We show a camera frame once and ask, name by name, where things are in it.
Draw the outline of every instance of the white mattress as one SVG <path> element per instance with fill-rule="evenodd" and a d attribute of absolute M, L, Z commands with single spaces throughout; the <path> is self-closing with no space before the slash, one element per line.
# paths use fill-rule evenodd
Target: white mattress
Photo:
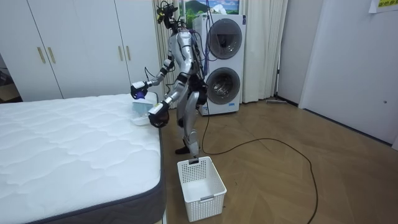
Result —
<path fill-rule="evenodd" d="M 154 93 L 147 100 L 156 102 Z M 130 95 L 0 105 L 0 223 L 131 197 L 160 181 L 159 130 Z"/>

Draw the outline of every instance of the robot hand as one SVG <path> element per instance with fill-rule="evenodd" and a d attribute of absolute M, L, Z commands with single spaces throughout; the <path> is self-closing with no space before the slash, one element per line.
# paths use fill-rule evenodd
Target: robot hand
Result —
<path fill-rule="evenodd" d="M 165 101 L 157 103 L 149 110 L 150 124 L 156 128 L 163 128 L 169 122 L 169 104 Z"/>
<path fill-rule="evenodd" d="M 148 93 L 149 87 L 150 87 L 150 85 L 148 85 L 147 82 L 135 82 L 130 87 L 130 90 L 131 90 L 130 94 L 136 100 L 137 94 L 139 92 L 142 92 L 144 94 L 144 96 L 146 96 L 146 94 Z"/>

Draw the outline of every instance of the cabinet handle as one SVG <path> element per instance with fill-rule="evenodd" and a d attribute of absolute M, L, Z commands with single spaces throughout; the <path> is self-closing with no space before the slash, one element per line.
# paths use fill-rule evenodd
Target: cabinet handle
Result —
<path fill-rule="evenodd" d="M 47 49 L 48 49 L 49 52 L 50 52 L 50 57 L 51 57 L 52 63 L 55 63 L 55 58 L 54 58 L 54 54 L 52 54 L 51 47 L 47 47 Z"/>
<path fill-rule="evenodd" d="M 42 62 L 45 63 L 45 59 L 43 56 L 43 52 L 42 49 L 40 47 L 37 47 L 37 51 L 39 52 L 40 58 L 42 59 Z"/>
<path fill-rule="evenodd" d="M 120 61 L 123 61 L 122 48 L 119 46 Z"/>
<path fill-rule="evenodd" d="M 127 50 L 127 57 L 129 58 L 129 60 L 131 60 L 129 46 L 126 46 L 126 50 Z"/>

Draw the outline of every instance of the stacked washing machines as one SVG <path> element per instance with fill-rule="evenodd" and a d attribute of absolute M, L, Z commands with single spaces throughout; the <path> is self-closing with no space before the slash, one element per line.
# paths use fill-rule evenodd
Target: stacked washing machines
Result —
<path fill-rule="evenodd" d="M 207 104 L 199 109 L 202 115 L 238 111 L 243 80 L 246 16 L 211 16 L 214 24 L 210 21 L 210 28 L 209 25 L 206 27 L 207 14 L 193 20 L 193 29 L 202 38 L 203 51 L 206 49 L 207 38 L 210 43 L 208 72 L 205 77 L 208 100 Z"/>

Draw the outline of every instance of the washing machine door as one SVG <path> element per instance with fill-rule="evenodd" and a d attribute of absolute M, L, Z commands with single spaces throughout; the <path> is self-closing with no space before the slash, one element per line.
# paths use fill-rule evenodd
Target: washing machine door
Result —
<path fill-rule="evenodd" d="M 210 52 L 217 58 L 233 57 L 242 44 L 242 31 L 231 19 L 220 19 L 209 31 Z"/>
<path fill-rule="evenodd" d="M 207 78 L 207 95 L 217 105 L 231 102 L 239 93 L 241 81 L 239 75 L 230 68 L 219 68 Z"/>

